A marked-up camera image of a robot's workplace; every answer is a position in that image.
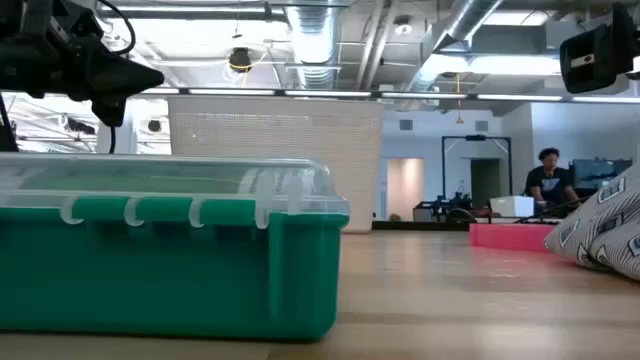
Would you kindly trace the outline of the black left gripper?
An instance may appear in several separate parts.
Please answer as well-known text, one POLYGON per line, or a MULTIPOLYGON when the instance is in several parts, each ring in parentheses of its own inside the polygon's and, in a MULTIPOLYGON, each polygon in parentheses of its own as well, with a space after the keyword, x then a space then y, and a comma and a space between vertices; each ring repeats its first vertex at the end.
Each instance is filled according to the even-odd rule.
POLYGON ((160 86, 162 72, 100 53, 104 31, 94 19, 53 19, 43 36, 24 34, 15 19, 0 20, 0 90, 35 98, 59 93, 92 102, 107 126, 123 123, 127 99, 160 86))

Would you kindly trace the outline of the pink box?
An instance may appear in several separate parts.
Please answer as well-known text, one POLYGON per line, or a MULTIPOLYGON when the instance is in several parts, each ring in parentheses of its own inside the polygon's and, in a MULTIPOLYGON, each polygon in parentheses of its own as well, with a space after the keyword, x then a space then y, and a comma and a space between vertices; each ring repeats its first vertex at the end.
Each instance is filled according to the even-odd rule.
POLYGON ((471 224, 469 238, 474 247, 544 253, 544 239, 553 228, 545 224, 471 224))

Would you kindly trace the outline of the green case with clear lid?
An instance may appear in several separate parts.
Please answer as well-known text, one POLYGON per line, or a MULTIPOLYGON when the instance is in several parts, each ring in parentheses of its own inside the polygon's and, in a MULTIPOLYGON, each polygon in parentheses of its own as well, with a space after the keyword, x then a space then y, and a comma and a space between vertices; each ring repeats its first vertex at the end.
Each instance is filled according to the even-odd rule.
POLYGON ((322 163, 0 154, 0 332, 315 340, 350 206, 322 163))

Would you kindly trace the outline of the dark monitor screen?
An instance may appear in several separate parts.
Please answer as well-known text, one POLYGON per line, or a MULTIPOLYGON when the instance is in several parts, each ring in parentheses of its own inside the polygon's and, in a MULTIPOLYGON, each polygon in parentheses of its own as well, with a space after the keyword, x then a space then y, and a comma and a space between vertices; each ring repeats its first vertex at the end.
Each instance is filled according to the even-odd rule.
POLYGON ((570 164, 575 189, 600 189, 633 164, 632 160, 576 159, 570 164))

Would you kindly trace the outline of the person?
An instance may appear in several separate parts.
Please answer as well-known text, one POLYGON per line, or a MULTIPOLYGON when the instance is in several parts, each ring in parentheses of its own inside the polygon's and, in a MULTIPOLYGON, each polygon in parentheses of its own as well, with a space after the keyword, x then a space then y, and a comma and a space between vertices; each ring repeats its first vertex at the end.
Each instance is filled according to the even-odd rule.
POLYGON ((577 202, 577 196, 570 182, 569 171, 558 166, 560 152, 557 148, 544 148, 538 154, 541 165, 527 174, 523 194, 536 202, 544 202, 549 207, 567 202, 577 202))

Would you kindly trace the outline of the black round ceiling device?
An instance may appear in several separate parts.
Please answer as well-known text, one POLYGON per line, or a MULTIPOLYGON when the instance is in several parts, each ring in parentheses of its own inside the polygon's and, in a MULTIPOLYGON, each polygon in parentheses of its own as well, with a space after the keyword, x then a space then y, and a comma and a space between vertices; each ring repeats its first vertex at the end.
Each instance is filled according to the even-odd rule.
POLYGON ((235 47, 228 57, 228 66, 236 73, 248 73, 252 68, 249 49, 235 47))

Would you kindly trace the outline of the dark green door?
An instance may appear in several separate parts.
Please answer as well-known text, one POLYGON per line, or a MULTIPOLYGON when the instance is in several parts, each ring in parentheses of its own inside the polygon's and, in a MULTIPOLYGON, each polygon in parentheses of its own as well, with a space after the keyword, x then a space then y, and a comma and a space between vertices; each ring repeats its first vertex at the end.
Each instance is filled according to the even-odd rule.
POLYGON ((472 159, 471 200, 474 209, 484 208, 492 198, 501 196, 499 159, 472 159))

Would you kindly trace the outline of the white box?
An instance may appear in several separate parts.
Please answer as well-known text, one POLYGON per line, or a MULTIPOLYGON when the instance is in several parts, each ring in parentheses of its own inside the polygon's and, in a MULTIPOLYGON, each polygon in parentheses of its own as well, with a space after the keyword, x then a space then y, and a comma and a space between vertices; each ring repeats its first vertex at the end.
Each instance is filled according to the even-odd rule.
POLYGON ((535 199, 527 196, 505 196, 489 200, 493 213, 507 218, 524 218, 535 212, 535 199))

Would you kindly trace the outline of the grey patterned cloth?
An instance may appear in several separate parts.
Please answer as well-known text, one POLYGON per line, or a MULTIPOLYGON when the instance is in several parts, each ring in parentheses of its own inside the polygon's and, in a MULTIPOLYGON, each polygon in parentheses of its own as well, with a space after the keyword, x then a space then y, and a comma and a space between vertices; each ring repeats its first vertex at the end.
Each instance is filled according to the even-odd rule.
POLYGON ((579 266, 640 281, 640 163, 555 226, 544 245, 579 266))

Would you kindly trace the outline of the black background robot equipment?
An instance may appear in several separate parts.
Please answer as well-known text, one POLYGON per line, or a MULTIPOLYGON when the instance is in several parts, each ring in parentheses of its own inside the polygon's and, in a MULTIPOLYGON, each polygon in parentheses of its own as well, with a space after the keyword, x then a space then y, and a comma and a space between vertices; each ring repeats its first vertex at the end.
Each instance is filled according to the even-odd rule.
POLYGON ((422 201, 412 211, 414 222, 475 223, 468 194, 455 192, 451 198, 439 195, 435 201, 422 201))

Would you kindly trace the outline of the white light strip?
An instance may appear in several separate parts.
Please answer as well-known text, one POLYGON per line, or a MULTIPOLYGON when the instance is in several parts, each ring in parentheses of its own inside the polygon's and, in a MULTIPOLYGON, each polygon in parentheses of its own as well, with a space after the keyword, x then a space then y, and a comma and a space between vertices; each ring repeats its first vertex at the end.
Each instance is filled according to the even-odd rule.
POLYGON ((244 88, 153 88, 140 96, 213 95, 247 97, 301 97, 357 100, 456 100, 482 102, 575 103, 607 105, 640 105, 640 97, 621 96, 561 96, 529 94, 477 94, 445 92, 394 91, 338 91, 338 90, 284 90, 244 88))

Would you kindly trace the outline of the black metal gantry frame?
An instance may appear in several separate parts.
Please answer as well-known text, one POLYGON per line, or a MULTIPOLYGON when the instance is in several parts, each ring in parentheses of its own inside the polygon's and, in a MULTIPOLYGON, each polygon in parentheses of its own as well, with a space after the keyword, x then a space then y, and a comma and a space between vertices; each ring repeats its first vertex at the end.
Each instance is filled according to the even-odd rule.
POLYGON ((446 142, 448 140, 463 140, 466 142, 484 142, 484 141, 493 141, 496 146, 501 148, 503 152, 507 154, 507 164, 508 164, 508 186, 509 186, 509 195, 514 195, 514 184, 513 184, 513 154, 512 154, 512 139, 511 137, 503 137, 503 136, 486 136, 482 134, 472 134, 472 135, 451 135, 451 136, 441 136, 440 142, 440 150, 441 150, 441 195, 445 197, 447 193, 447 180, 446 180, 446 156, 450 151, 449 148, 446 147, 446 142), (503 147, 500 143, 503 141, 506 146, 503 147))

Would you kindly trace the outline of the silver smooth ceiling duct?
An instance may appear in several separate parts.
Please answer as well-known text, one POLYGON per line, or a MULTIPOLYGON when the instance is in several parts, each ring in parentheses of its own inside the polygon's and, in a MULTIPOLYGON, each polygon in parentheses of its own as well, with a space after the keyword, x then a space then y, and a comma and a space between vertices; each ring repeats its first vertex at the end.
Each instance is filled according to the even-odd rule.
POLYGON ((455 0, 449 16, 428 27, 420 51, 422 64, 404 87, 406 92, 426 92, 442 73, 452 72, 454 60, 437 52, 468 41, 504 0, 455 0))

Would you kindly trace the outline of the silver ribbed ceiling duct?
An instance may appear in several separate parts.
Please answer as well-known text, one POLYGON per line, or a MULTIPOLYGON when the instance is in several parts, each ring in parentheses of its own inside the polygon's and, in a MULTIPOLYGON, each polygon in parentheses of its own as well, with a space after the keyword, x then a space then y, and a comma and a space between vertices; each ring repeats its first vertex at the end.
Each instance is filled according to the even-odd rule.
POLYGON ((340 8, 337 0, 312 0, 285 9, 300 86, 326 90, 336 84, 334 67, 340 8))

